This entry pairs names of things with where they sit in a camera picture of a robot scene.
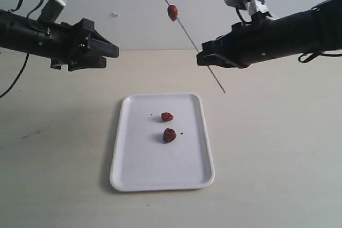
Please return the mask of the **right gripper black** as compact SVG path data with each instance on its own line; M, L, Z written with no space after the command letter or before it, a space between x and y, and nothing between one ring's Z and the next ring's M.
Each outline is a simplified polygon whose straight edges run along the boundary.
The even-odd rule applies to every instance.
M233 24L228 34L202 44L203 51L196 55L197 65L244 69L264 62L265 57L256 52L256 38L264 26L263 22Z

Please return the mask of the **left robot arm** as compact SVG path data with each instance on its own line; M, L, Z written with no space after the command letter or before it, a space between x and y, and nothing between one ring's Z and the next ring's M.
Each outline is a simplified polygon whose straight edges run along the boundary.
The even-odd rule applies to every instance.
M119 47L103 38L91 20L57 24L5 11L1 12L1 47L49 58L51 68L66 65L69 72L105 68L107 57L119 56Z

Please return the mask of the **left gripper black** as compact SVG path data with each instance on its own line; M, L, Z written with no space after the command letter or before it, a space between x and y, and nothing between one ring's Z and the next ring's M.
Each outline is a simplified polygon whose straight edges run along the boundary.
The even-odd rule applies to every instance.
M104 57L117 58L119 47L103 38L94 29L95 23L85 18L68 27L67 32L71 42L66 55L60 60L51 60L50 68L61 70L61 67L66 65L69 72L106 68L107 61Z

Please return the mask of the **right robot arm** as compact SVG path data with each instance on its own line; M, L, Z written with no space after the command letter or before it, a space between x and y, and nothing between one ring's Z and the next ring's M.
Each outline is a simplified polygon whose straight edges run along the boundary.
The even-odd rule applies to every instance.
M251 64L299 54L307 63L341 49L341 0L327 0L313 8L273 19L265 0L224 0L236 12L246 10L231 32L202 44L199 66L247 68Z

